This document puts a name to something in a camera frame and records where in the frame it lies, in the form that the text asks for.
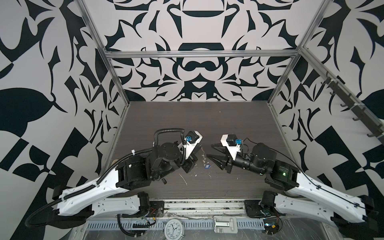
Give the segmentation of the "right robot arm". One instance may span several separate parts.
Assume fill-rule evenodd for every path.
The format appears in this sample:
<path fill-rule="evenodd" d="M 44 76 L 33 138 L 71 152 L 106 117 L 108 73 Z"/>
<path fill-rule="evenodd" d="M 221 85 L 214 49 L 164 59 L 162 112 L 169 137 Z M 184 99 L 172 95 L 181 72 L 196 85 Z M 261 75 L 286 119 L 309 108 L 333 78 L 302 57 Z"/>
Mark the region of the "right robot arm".
<path fill-rule="evenodd" d="M 213 144 L 219 155 L 208 155 L 221 170 L 233 167 L 265 177 L 265 183 L 283 194 L 265 191 L 258 207 L 248 211 L 250 218 L 262 215 L 296 215 L 338 228 L 352 239 L 373 237 L 379 232 L 378 213 L 370 197 L 351 196 L 307 176 L 298 167 L 277 160 L 277 153 L 265 144 L 256 144 L 249 153 L 242 145 Z"/>

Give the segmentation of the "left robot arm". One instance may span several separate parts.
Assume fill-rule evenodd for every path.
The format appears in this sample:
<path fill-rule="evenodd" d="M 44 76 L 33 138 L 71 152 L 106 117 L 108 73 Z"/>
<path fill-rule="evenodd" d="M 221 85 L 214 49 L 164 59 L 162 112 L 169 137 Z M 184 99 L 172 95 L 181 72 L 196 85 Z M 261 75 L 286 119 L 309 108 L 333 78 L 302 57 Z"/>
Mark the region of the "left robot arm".
<path fill-rule="evenodd" d="M 53 201 L 39 208 L 25 221 L 31 229 L 52 226 L 72 229 L 88 220 L 116 215 L 118 218 L 144 217 L 150 212 L 149 195 L 139 192 L 134 196 L 116 198 L 162 181 L 178 169 L 189 173 L 198 158 L 203 136 L 197 131 L 182 128 L 160 129 L 154 133 L 153 146 L 135 151 L 114 162 L 97 179 L 75 188 L 56 187 Z"/>

